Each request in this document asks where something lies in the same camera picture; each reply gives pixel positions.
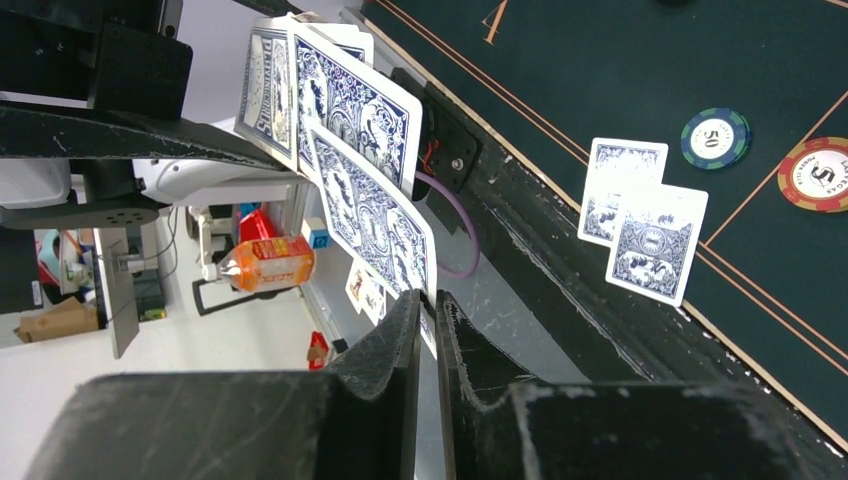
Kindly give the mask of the orange poker chip stack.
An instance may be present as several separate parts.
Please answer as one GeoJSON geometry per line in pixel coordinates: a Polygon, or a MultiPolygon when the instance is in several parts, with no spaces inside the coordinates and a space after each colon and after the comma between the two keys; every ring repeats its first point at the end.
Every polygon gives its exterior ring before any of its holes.
{"type": "Polygon", "coordinates": [[[793,148],[777,170],[780,193],[796,207],[847,211],[847,139],[819,137],[793,148]]]}

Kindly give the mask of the card being pulled out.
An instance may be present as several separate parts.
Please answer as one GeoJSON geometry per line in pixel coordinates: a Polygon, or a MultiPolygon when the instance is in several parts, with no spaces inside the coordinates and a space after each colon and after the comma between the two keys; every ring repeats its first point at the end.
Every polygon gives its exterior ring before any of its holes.
{"type": "Polygon", "coordinates": [[[393,297],[418,290],[434,308],[435,237],[412,201],[353,147],[314,120],[306,138],[329,233],[393,297]]]}

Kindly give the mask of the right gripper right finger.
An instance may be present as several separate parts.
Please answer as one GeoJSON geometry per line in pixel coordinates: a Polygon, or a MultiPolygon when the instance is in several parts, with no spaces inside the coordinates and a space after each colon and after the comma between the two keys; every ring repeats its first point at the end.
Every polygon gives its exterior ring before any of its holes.
{"type": "Polygon", "coordinates": [[[541,380],[446,291],[435,338],[450,479],[843,479],[775,400],[734,383],[541,380]]]}

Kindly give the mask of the green poker chip stack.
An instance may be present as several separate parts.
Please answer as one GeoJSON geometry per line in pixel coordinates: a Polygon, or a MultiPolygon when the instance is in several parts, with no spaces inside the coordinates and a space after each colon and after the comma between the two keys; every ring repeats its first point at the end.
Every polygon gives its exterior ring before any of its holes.
{"type": "Polygon", "coordinates": [[[715,107],[694,115],[680,134],[684,159],[702,170],[729,167],[746,154],[752,143],[748,120],[737,110],[715,107]]]}

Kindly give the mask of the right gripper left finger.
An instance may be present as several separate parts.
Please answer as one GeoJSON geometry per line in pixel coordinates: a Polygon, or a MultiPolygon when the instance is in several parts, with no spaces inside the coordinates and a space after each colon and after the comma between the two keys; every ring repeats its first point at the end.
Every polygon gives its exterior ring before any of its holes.
{"type": "Polygon", "coordinates": [[[410,479],[421,294],[318,371],[121,374],[80,386],[30,479],[410,479]]]}

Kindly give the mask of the blue playing card deck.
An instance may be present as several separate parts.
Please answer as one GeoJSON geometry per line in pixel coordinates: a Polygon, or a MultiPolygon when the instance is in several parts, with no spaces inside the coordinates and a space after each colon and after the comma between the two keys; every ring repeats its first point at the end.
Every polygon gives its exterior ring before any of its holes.
{"type": "Polygon", "coordinates": [[[295,172],[288,39],[286,26],[275,19],[262,18],[252,25],[234,130],[295,172]]]}

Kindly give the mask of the next card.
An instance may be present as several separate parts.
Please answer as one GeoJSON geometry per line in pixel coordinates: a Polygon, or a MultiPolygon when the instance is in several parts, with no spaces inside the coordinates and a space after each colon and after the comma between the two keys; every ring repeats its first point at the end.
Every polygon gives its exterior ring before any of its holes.
{"type": "Polygon", "coordinates": [[[299,171],[312,181],[317,179],[306,128],[313,119],[410,196],[422,130],[421,101],[310,24],[291,15],[284,20],[289,34],[299,171]]]}

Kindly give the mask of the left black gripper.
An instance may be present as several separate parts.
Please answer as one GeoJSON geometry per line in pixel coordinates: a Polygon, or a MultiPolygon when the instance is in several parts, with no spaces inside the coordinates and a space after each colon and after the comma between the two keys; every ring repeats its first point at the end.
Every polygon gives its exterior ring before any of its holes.
{"type": "MultiPolygon", "coordinates": [[[[178,120],[193,59],[192,48],[177,39],[182,9],[180,1],[2,2],[2,92],[84,101],[102,110],[3,100],[1,156],[200,159],[283,171],[238,136],[178,120]]],[[[157,220],[162,208],[143,195],[2,207],[1,226],[127,228],[157,220]]]]}

